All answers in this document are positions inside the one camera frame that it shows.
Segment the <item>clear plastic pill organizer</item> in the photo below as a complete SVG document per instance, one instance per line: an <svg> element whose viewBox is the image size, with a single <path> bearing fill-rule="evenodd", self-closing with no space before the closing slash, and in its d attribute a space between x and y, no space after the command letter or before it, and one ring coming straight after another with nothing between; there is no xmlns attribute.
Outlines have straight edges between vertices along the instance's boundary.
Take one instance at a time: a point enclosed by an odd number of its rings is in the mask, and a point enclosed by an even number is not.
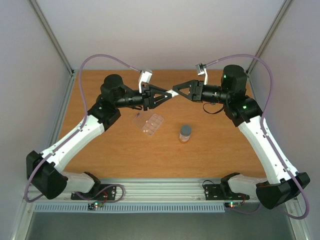
<svg viewBox="0 0 320 240"><path fill-rule="evenodd" d="M164 118L152 111L139 111L133 118L132 123L144 134L153 136L160 128Z"/></svg>

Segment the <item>orange pill bottle grey cap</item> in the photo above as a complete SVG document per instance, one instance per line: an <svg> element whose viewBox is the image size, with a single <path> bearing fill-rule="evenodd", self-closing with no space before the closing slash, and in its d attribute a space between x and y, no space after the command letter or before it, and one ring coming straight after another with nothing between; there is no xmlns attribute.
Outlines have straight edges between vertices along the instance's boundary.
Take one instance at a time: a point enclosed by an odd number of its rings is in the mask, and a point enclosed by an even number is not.
<svg viewBox="0 0 320 240"><path fill-rule="evenodd" d="M186 143L189 141L190 139L190 136L191 136L191 133L192 133L192 128L191 126L189 125L183 125L181 128L180 128L180 133L179 133L179 140L182 142L182 143Z"/></svg>

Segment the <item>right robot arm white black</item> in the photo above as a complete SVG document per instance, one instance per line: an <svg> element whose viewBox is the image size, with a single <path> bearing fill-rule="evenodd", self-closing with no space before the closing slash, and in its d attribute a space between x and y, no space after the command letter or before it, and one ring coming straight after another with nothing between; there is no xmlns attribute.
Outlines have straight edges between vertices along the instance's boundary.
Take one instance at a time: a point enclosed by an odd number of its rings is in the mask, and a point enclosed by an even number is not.
<svg viewBox="0 0 320 240"><path fill-rule="evenodd" d="M222 104L225 115L246 137L264 169L265 178L247 177L238 172L221 179L220 191L225 198L244 194L257 198L267 209L297 197L310 183L306 172L298 172L286 159L273 139L263 111L246 94L247 74L239 65L224 67L221 85L208 85L207 80L190 80L173 86L173 91L192 102Z"/></svg>

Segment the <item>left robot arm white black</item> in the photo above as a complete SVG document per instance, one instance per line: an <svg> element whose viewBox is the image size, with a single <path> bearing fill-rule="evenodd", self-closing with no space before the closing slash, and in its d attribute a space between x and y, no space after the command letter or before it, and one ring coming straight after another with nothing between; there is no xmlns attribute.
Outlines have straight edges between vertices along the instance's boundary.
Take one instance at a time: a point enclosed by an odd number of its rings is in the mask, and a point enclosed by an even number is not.
<svg viewBox="0 0 320 240"><path fill-rule="evenodd" d="M121 108L154 109L177 95L149 83L150 72L142 72L138 89L123 83L118 74L108 75L100 87L95 104L85 110L84 118L67 135L40 153L30 152L26 157L28 182L49 200L63 192L78 192L89 199L101 193L101 182L92 173L71 173L64 169L70 160L89 142L106 132L121 116Z"/></svg>

